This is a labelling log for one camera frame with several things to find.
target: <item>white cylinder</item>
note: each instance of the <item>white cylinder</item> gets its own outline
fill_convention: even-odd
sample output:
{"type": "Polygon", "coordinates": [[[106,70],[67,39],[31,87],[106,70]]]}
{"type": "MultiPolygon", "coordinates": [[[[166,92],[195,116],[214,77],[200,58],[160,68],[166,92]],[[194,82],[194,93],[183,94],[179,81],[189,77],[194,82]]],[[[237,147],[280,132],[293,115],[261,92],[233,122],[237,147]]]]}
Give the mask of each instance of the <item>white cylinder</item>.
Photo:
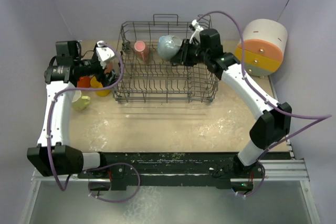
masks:
{"type": "Polygon", "coordinates": [[[243,31],[243,39],[260,39],[277,46],[284,55],[288,33],[286,28],[270,19],[256,19],[250,22],[243,31]]]}
{"type": "Polygon", "coordinates": [[[248,141],[242,151],[238,153],[238,158],[244,166],[250,166],[257,161],[257,158],[264,152],[259,149],[252,140],[248,141]]]}
{"type": "Polygon", "coordinates": [[[100,166],[100,154],[98,152],[83,152],[83,170],[100,166]]]}

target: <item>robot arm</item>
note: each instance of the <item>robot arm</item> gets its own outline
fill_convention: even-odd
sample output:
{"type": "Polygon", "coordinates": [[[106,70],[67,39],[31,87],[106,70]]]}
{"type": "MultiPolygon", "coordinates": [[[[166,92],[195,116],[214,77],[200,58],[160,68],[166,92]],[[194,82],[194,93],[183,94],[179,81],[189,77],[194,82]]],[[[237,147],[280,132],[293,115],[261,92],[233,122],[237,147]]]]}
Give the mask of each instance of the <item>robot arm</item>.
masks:
{"type": "Polygon", "coordinates": [[[279,109],[291,113],[287,103],[280,104],[269,96],[247,73],[243,77],[240,61],[231,53],[223,52],[219,33],[215,29],[202,29],[194,20],[192,38],[199,36],[200,43],[194,40],[183,41],[179,52],[170,60],[174,65],[193,66],[206,64],[208,70],[219,80],[226,82],[243,99],[256,119],[250,130],[250,141],[236,157],[236,165],[240,170],[254,164],[258,157],[271,144],[281,140],[289,133],[290,117],[285,116],[259,97],[248,86],[244,78],[255,87],[268,101],[279,109]]]}
{"type": "Polygon", "coordinates": [[[100,165],[99,153],[82,153],[70,147],[69,123],[72,99],[75,94],[73,89],[77,86],[80,77],[89,75],[95,75],[103,86],[112,84],[115,81],[114,72],[105,73],[104,70],[115,54],[111,49],[103,46],[103,41],[99,41],[92,58],[82,60],[78,55],[77,43],[77,41],[57,42],[57,56],[45,71],[47,105],[43,128],[37,147],[29,148],[27,151],[28,159],[44,176],[51,175],[46,138],[49,108],[55,94],[64,89],[70,89],[70,91],[64,92],[57,98],[51,117],[51,148],[57,173],[78,173],[83,169],[96,168],[100,165]]]}

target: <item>yellow layer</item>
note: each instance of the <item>yellow layer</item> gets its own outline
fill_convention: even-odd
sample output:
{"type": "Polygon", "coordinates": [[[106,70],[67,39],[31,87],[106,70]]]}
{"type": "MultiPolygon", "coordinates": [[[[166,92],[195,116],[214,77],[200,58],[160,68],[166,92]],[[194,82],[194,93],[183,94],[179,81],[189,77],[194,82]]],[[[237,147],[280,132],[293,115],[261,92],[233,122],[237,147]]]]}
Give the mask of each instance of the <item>yellow layer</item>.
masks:
{"type": "MultiPolygon", "coordinates": [[[[241,61],[242,53],[241,48],[237,48],[235,51],[235,56],[241,61]]],[[[245,63],[255,65],[258,68],[262,68],[271,72],[275,72],[281,65],[281,61],[273,60],[262,55],[258,55],[254,52],[245,50],[245,63]]]]}

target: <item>yellow cup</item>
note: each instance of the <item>yellow cup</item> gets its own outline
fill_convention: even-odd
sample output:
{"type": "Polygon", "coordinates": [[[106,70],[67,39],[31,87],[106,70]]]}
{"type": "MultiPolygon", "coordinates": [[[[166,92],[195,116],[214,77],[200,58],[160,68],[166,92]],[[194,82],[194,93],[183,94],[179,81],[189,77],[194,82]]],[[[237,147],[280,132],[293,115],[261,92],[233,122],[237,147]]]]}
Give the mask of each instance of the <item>yellow cup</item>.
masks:
{"type": "MultiPolygon", "coordinates": [[[[99,81],[97,81],[96,77],[92,77],[91,81],[90,81],[91,87],[93,88],[102,88],[103,84],[101,84],[99,81]]],[[[111,93],[111,90],[102,90],[102,91],[96,91],[96,94],[100,97],[105,97],[107,96],[109,93],[111,93]]]]}
{"type": "Polygon", "coordinates": [[[91,100],[90,97],[86,95],[82,95],[82,92],[80,90],[76,90],[75,94],[73,95],[71,106],[75,110],[81,111],[90,104],[90,100],[91,100]]]}

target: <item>wooden table surface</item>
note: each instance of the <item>wooden table surface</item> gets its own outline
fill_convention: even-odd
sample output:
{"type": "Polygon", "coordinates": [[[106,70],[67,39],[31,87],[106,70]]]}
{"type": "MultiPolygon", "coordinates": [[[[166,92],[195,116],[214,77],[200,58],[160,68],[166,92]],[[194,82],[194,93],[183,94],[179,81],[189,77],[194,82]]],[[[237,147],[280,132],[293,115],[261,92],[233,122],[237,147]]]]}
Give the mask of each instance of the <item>wooden table surface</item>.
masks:
{"type": "MultiPolygon", "coordinates": [[[[83,41],[82,52],[92,50],[95,42],[83,41]]],[[[233,52],[237,42],[223,45],[233,52]]],[[[254,79],[272,95],[268,78],[254,79]]],[[[90,105],[72,110],[70,120],[71,146],[83,152],[238,152],[255,122],[243,100],[222,81],[212,103],[118,103],[112,94],[84,94],[91,97],[90,105]]],[[[273,151],[288,149],[283,143],[273,151]]]]}

